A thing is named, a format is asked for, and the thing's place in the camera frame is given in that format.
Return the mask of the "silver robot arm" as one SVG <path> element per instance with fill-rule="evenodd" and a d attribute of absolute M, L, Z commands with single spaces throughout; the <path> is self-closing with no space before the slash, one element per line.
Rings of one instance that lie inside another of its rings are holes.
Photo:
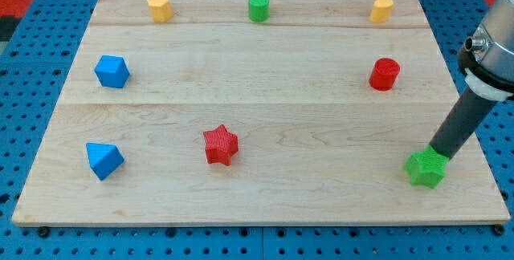
<path fill-rule="evenodd" d="M 513 0 L 495 0 L 459 52 L 468 87 L 491 101 L 513 97 Z"/>

